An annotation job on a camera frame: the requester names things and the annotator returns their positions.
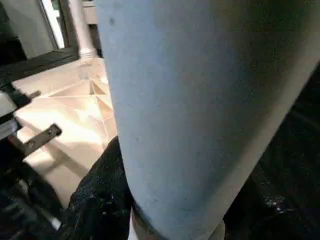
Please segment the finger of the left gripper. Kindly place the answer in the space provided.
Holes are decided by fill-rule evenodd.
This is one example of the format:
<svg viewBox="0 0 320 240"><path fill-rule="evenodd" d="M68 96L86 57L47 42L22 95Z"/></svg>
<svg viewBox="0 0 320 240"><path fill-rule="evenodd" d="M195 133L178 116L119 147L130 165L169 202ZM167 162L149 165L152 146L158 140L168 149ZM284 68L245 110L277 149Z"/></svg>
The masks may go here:
<svg viewBox="0 0 320 240"><path fill-rule="evenodd" d="M0 170L1 233L56 233L63 211L52 185L28 163Z"/></svg>
<svg viewBox="0 0 320 240"><path fill-rule="evenodd" d="M39 148L46 145L52 139L60 136L62 130L56 124L52 124L50 127L44 131L36 134L27 142L22 144L22 152L25 156L29 156L33 152L37 151Z"/></svg>

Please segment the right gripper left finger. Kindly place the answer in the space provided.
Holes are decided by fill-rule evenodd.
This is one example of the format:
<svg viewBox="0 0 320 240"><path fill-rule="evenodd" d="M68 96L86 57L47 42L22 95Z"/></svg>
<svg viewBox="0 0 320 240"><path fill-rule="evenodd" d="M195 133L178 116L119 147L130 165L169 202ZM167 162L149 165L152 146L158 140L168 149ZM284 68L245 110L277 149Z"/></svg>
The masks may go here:
<svg viewBox="0 0 320 240"><path fill-rule="evenodd" d="M61 240L126 240L133 198L115 136L71 195Z"/></svg>

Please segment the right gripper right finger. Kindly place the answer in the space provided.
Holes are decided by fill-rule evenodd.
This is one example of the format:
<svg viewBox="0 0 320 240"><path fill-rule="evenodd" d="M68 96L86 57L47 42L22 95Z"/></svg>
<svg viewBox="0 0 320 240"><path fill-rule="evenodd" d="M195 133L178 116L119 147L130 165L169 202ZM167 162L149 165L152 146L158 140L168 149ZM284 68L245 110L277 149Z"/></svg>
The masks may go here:
<svg viewBox="0 0 320 240"><path fill-rule="evenodd" d="M318 240L319 161L261 159L223 219L227 240Z"/></svg>

